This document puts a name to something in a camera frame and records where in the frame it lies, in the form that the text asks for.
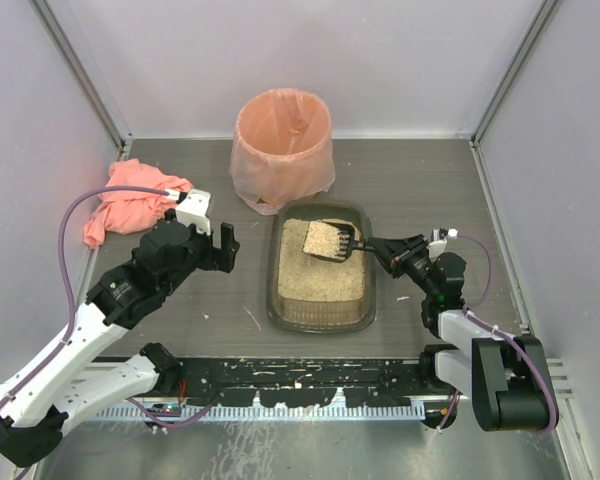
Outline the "black slotted litter scoop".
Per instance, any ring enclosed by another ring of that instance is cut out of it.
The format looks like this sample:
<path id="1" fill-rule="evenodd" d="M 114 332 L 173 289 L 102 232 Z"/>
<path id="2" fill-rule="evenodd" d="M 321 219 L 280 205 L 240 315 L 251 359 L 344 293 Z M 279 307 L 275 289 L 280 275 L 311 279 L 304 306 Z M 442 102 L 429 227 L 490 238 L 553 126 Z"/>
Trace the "black slotted litter scoop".
<path id="1" fill-rule="evenodd" d="M 332 221 L 308 224 L 302 251 L 322 261 L 342 263 L 354 251 L 365 251 L 365 242 L 357 238 L 353 225 Z"/>

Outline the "dark green litter box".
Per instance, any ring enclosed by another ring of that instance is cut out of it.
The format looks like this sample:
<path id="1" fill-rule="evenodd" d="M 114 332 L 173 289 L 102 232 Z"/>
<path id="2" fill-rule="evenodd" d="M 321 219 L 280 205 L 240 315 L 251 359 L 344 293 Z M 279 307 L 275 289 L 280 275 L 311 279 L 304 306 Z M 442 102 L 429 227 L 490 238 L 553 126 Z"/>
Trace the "dark green litter box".
<path id="1" fill-rule="evenodd" d="M 372 234 L 361 206 L 338 200 L 287 204 L 274 218 L 268 265 L 266 310 L 281 328 L 310 333 L 344 333 L 366 328 L 376 316 L 375 258 L 356 252 L 343 263 L 303 251 L 313 221 L 349 224 L 356 237 Z"/>

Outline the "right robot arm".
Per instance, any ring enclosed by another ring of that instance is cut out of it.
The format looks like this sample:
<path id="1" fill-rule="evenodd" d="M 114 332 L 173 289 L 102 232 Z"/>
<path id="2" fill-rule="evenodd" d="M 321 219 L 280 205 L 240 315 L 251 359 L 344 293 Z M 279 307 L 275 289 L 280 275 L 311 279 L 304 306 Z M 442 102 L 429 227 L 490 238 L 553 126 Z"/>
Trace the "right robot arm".
<path id="1" fill-rule="evenodd" d="M 391 277 L 407 276 L 425 294 L 422 323 L 440 342 L 419 356 L 422 382 L 450 387 L 454 400 L 468 397 L 485 431 L 552 432 L 559 407 L 542 343 L 485 322 L 467 305 L 467 263 L 447 251 L 451 236 L 440 230 L 432 239 L 370 237 L 365 242 Z"/>

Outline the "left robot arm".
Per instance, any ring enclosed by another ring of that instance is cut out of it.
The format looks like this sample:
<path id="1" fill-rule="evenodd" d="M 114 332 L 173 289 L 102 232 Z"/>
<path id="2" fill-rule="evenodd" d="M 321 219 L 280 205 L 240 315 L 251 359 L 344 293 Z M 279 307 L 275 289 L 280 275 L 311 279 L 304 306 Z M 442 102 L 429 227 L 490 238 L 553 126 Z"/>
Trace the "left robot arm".
<path id="1" fill-rule="evenodd" d="M 129 397 L 179 386 L 182 366 L 162 344 L 149 343 L 121 366 L 81 385 L 74 380 L 122 339 L 196 270 L 229 273 L 240 244 L 230 223 L 213 234 L 169 212 L 145 233 L 128 261 L 106 271 L 77 307 L 74 320 L 18 373 L 0 384 L 0 454 L 27 468 L 100 410 Z"/>

